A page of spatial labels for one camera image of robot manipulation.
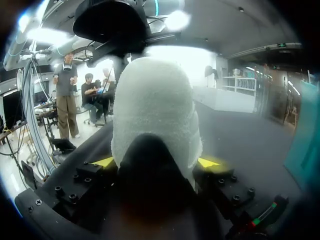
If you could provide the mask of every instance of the teal panel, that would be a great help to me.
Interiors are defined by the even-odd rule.
[[[304,189],[320,186],[320,97],[317,87],[301,83],[301,108],[284,166]]]

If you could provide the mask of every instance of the yellow pad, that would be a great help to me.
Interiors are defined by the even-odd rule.
[[[108,158],[105,158],[105,159],[102,159],[100,161],[96,161],[96,162],[93,162],[92,164],[98,164],[102,167],[106,167],[108,166],[112,161],[114,160],[114,157],[111,156],[111,157],[108,157]]]
[[[211,166],[217,166],[217,165],[220,165],[219,163],[216,163],[214,161],[208,161],[206,159],[203,159],[201,157],[198,158],[198,162],[202,165],[202,167],[204,168],[208,168],[208,167],[211,167]]]
[[[100,160],[100,161],[93,162],[92,164],[98,164],[98,165],[100,165],[100,166],[102,166],[102,167],[105,168],[105,167],[108,166],[113,160],[114,160],[114,157],[111,156],[111,157],[102,159],[102,160]],[[206,160],[206,159],[201,158],[201,157],[198,158],[198,162],[199,162],[204,168],[208,168],[208,167],[220,165],[219,163],[216,163],[216,162],[214,162],[214,161],[209,161],[209,160]]]

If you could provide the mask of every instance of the white foam object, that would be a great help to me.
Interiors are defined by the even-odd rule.
[[[137,136],[155,134],[195,187],[192,170],[203,146],[192,88],[180,66],[155,57],[132,61],[120,76],[113,117],[111,150],[118,167]]]

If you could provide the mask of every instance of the khaki pants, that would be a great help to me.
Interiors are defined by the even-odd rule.
[[[69,128],[72,137],[79,133],[76,120],[76,102],[74,96],[57,96],[56,106],[58,113],[58,126],[61,139],[69,139]]]

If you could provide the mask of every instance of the seated person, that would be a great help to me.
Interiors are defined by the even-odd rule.
[[[101,88],[101,81],[99,79],[95,80],[94,85],[97,89]]]
[[[82,106],[89,110],[90,112],[90,121],[95,124],[97,120],[101,118],[103,113],[103,106],[96,101],[94,101],[93,96],[91,94],[95,93],[98,89],[92,83],[92,79],[94,76],[91,73],[87,73],[85,75],[85,83],[81,86],[81,94],[82,94]]]
[[[115,77],[112,75],[111,71],[108,68],[104,68],[102,71],[105,76],[105,79],[102,83],[102,87],[104,88],[107,84],[105,87],[105,91],[114,93],[116,89]]]

